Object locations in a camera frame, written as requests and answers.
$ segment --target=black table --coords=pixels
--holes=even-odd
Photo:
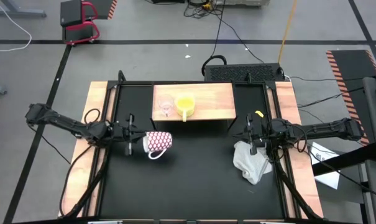
[[[137,127],[152,129],[153,84],[171,83],[121,85],[113,120],[127,124],[124,118],[133,113]],[[251,185],[232,162],[238,141],[232,134],[243,130],[246,114],[260,110],[270,119],[266,86],[233,84],[233,92],[237,119],[229,132],[232,121],[156,122],[159,131],[173,134],[173,147],[156,161],[148,161],[140,146],[134,148],[133,157],[125,157],[125,145],[113,145],[97,214],[155,220],[285,218],[283,185],[276,172]]]

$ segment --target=clear glass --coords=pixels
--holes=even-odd
[[[171,95],[160,95],[157,103],[165,116],[170,116],[173,113],[174,98]]]

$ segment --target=white mug with red pattern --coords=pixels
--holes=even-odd
[[[146,132],[143,138],[144,151],[148,154],[149,159],[158,159],[164,152],[171,147],[173,139],[170,133],[163,131]],[[159,153],[157,156],[152,157],[153,153]]]

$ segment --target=red chair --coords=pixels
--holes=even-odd
[[[85,6],[92,8],[94,17],[86,18]],[[98,12],[90,2],[81,0],[61,2],[61,26],[63,27],[63,40],[65,43],[75,45],[83,42],[93,42],[97,39],[99,30],[93,22],[97,18]]]

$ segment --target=wooden board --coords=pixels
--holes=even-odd
[[[289,122],[292,124],[301,124],[293,84],[291,82],[276,82],[276,91],[282,118],[289,120]],[[291,148],[288,152],[290,155],[294,182],[297,191],[305,199],[305,202],[312,208],[312,210],[320,217],[323,217],[323,211],[320,204],[318,189],[316,188],[309,155],[304,152],[299,153],[295,148]],[[306,218],[306,215],[302,210],[301,216]]]
[[[170,116],[165,116],[159,106],[159,99],[170,96],[192,94],[195,97],[195,112],[189,120],[234,119],[235,103],[231,83],[155,85],[153,93],[152,119],[154,121],[181,121],[176,106]]]
[[[91,85],[89,86],[86,105],[83,112],[83,118],[84,115],[89,111],[90,109],[97,108],[101,113],[103,109],[104,99],[106,95],[106,87],[108,85],[108,82],[91,82]],[[111,95],[109,99],[109,107],[106,115],[106,119],[111,119],[111,111],[113,108],[113,102],[114,101],[114,94]],[[87,116],[87,122],[93,121],[97,116],[97,113],[90,113]],[[72,161],[76,159],[85,149],[87,149],[89,145],[87,144],[87,141],[84,139],[78,139],[76,140],[76,146],[73,153]],[[103,158],[103,150],[101,149],[98,167],[102,164],[102,158]],[[93,163],[93,157],[94,157],[94,147],[89,149],[89,151],[84,154],[73,166],[72,170],[70,171],[70,175],[68,178],[68,184],[66,185],[65,195],[62,199],[62,210],[64,214],[68,213],[73,206],[75,206],[76,202],[80,199],[80,197],[83,195],[84,191],[87,189],[88,186],[88,179],[89,174],[91,172],[91,165]],[[95,191],[91,195],[91,206],[89,207],[89,213],[88,215],[94,215],[95,205],[98,198],[98,186],[95,189]]]

